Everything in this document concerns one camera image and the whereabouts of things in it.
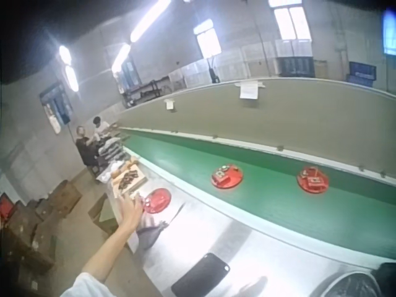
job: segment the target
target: paper note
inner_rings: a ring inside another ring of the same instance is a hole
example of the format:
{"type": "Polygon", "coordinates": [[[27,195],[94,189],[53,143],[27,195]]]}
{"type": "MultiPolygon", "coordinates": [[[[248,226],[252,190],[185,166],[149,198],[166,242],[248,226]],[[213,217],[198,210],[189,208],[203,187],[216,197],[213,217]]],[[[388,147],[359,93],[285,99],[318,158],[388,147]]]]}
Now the paper note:
{"type": "Polygon", "coordinates": [[[256,80],[241,82],[241,99],[258,99],[259,82],[256,80]]]}
{"type": "Polygon", "coordinates": [[[173,103],[174,103],[173,100],[165,100],[166,109],[172,110],[174,108],[173,103]]]}

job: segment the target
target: black phone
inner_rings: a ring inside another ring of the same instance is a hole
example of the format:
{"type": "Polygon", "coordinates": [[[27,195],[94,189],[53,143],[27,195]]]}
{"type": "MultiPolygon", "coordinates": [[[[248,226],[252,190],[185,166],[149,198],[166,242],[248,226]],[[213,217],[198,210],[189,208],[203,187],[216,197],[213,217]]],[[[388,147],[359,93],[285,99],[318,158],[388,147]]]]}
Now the black phone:
{"type": "Polygon", "coordinates": [[[206,254],[171,287],[177,297],[204,297],[230,271],[230,266],[215,254],[206,254]]]}

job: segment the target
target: conveyor belt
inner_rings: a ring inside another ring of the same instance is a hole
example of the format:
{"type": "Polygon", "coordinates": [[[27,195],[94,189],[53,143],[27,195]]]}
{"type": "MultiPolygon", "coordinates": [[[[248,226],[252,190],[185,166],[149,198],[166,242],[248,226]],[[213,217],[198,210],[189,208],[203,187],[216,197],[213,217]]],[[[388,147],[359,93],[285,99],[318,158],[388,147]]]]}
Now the conveyor belt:
{"type": "Polygon", "coordinates": [[[306,236],[396,259],[396,187],[322,167],[330,187],[313,195],[296,182],[308,163],[201,140],[130,134],[126,147],[221,200],[306,236]],[[244,180],[219,190],[210,177],[228,163],[242,168],[244,180]]]}

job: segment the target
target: person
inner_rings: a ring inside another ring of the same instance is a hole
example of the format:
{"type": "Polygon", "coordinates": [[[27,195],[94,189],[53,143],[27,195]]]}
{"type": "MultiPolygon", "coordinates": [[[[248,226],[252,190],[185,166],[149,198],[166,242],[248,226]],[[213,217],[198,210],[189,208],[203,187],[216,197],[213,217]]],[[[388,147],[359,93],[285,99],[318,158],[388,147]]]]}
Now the person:
{"type": "Polygon", "coordinates": [[[93,137],[89,139],[85,136],[85,129],[83,126],[77,127],[77,140],[75,141],[75,145],[79,150],[82,163],[85,166],[93,167],[98,166],[98,160],[95,158],[97,154],[96,148],[92,145],[93,141],[95,140],[93,137]]]}
{"type": "Polygon", "coordinates": [[[140,199],[132,200],[129,196],[126,196],[119,201],[123,220],[118,229],[89,259],[73,286],[67,289],[61,297],[114,297],[103,283],[126,242],[135,232],[143,214],[140,199]]]}
{"type": "Polygon", "coordinates": [[[107,122],[102,121],[99,116],[96,116],[93,119],[93,124],[95,125],[95,133],[98,135],[110,128],[110,125],[107,122]]]}

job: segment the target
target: human hand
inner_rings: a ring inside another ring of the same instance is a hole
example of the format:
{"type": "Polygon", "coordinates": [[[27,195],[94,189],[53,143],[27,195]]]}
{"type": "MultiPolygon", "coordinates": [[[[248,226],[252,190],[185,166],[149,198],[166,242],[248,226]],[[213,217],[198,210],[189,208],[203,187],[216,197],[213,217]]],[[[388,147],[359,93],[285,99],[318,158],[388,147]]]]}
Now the human hand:
{"type": "Polygon", "coordinates": [[[125,231],[133,233],[139,225],[140,218],[143,214],[140,195],[136,194],[134,200],[132,200],[128,194],[124,195],[120,198],[120,208],[123,221],[119,227],[125,231]]]}

